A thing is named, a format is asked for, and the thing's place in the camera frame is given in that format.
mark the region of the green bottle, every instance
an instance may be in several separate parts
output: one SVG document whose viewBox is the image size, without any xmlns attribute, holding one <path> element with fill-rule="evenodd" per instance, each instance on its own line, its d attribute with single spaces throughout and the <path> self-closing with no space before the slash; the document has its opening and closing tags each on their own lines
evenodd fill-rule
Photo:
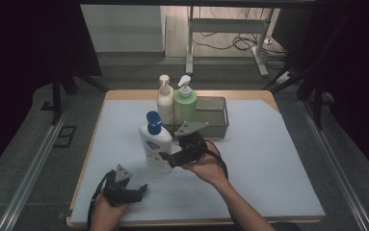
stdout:
<svg viewBox="0 0 369 231">
<path fill-rule="evenodd" d="M 178 83 L 180 89 L 174 91 L 174 125 L 192 121 L 196 114 L 197 93 L 188 86 L 190 81 L 190 76 L 183 75 Z"/>
</svg>

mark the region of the metal frame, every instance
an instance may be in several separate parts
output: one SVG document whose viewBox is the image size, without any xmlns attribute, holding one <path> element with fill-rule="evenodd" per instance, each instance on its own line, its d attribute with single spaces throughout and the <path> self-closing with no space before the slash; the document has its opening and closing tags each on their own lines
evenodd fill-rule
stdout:
<svg viewBox="0 0 369 231">
<path fill-rule="evenodd" d="M 359 200 L 355 190 L 353 189 L 350 181 L 347 179 L 346 174 L 344 173 L 343 168 L 339 164 L 336 156 L 334 155 L 333 150 L 330 147 L 328 139 L 322 130 L 318 128 L 314 120 L 311 118 L 312 112 L 310 107 L 306 101 L 300 101 L 301 107 L 303 108 L 305 117 L 307 122 L 310 125 L 310 128 L 315 136 L 315 139 L 320 145 L 323 154 L 325 155 L 326 161 L 329 164 L 329 168 L 331 173 L 334 176 L 334 179 L 337 182 L 337 185 L 340 188 L 340 191 L 343 193 L 344 198 L 346 199 L 349 208 L 351 209 L 353 216 L 358 224 L 358 227 L 361 231 L 369 231 L 369 218 L 367 212 L 365 211 L 361 201 Z"/>
<path fill-rule="evenodd" d="M 69 112 L 71 99 L 68 99 L 64 105 L 64 111 L 58 118 L 56 124 L 51 125 L 40 148 L 38 153 L 36 154 L 33 162 L 30 164 L 27 172 L 21 180 L 18 188 L 13 195 L 13 198 L 8 205 L 3 217 L 0 219 L 0 230 L 13 230 L 13 227 L 16 224 L 16 221 L 21 214 L 23 207 L 25 206 L 25 202 L 28 199 L 28 196 L 31 193 L 32 188 L 34 187 L 38 176 L 40 175 L 40 171 L 45 164 L 46 158 L 49 155 L 49 152 L 57 138 L 62 125 L 65 122 L 67 113 Z"/>
<path fill-rule="evenodd" d="M 347 0 L 60 0 L 58 4 L 85 5 L 142 5 L 142 6 L 198 6 L 239 8 L 337 8 Z"/>
<path fill-rule="evenodd" d="M 260 34 L 256 47 L 252 48 L 253 57 L 258 65 L 262 77 L 268 77 L 268 70 L 262 62 L 260 53 L 262 45 L 271 24 L 274 9 L 270 9 L 269 15 L 265 20 L 261 19 L 219 19 L 219 18 L 194 18 L 194 6 L 190 7 L 188 18 L 188 44 L 185 72 L 193 74 L 193 33 L 241 33 L 241 34 Z"/>
</svg>

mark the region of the gray container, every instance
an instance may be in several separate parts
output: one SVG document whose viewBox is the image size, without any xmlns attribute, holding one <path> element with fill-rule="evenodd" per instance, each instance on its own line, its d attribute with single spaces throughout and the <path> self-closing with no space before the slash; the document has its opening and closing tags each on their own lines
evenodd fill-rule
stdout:
<svg viewBox="0 0 369 231">
<path fill-rule="evenodd" d="M 192 122 L 208 122 L 209 126 L 199 130 L 204 138 L 224 138 L 229 126 L 225 98 L 199 96 L 196 114 Z M 163 125 L 172 136 L 180 126 L 181 124 Z"/>
</svg>

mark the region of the pump bottle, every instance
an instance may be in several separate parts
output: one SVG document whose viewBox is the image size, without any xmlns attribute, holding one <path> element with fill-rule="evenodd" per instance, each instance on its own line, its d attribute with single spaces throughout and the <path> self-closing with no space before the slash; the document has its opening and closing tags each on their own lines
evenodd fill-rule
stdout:
<svg viewBox="0 0 369 231">
<path fill-rule="evenodd" d="M 174 90 L 169 85 L 170 77 L 168 75 L 160 76 L 160 89 L 157 94 L 157 112 L 159 113 L 163 124 L 173 125 L 173 95 Z"/>
<path fill-rule="evenodd" d="M 191 77 L 183 75 L 178 83 L 179 90 L 174 91 L 174 125 L 192 121 L 196 113 L 197 93 L 188 85 Z"/>
</svg>

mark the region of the metal rail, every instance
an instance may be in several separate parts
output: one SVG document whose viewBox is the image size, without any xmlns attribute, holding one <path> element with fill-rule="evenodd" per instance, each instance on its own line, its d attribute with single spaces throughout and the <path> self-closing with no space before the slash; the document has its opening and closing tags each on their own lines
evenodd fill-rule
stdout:
<svg viewBox="0 0 369 231">
<path fill-rule="evenodd" d="M 141 5 L 141 6 L 197 6 L 233 8 L 341 8 L 346 0 L 61 0 L 58 4 L 83 5 Z"/>
<path fill-rule="evenodd" d="M 64 104 L 64 112 L 61 114 L 58 122 L 55 125 L 50 126 L 42 144 L 40 145 L 37 155 L 22 178 L 21 183 L 16 189 L 16 192 L 13 195 L 13 198 L 3 217 L 0 219 L 0 230 L 13 230 L 13 227 L 15 226 L 15 223 L 18 220 L 22 209 L 24 208 L 25 202 L 27 201 L 31 190 L 34 187 L 38 176 L 40 175 L 40 171 L 43 168 L 52 145 L 54 144 L 54 141 L 58 136 L 62 125 L 64 124 L 71 102 L 71 98 L 66 100 Z"/>
<path fill-rule="evenodd" d="M 307 104 L 307 102 L 300 101 L 301 106 L 303 107 L 305 117 L 310 124 L 310 128 L 317 140 L 320 144 L 323 154 L 328 161 L 330 166 L 330 170 L 334 175 L 334 178 L 340 188 L 340 191 L 343 193 L 347 204 L 349 205 L 353 216 L 356 219 L 358 227 L 362 231 L 369 231 L 369 218 L 367 212 L 365 211 L 361 201 L 359 200 L 355 190 L 353 189 L 352 185 L 350 184 L 349 180 L 347 179 L 346 174 L 344 173 L 343 168 L 339 164 L 336 156 L 334 155 L 333 150 L 331 149 L 329 142 L 323 133 L 323 131 L 319 130 L 316 126 L 315 122 L 311 116 L 311 110 Z"/>
</svg>

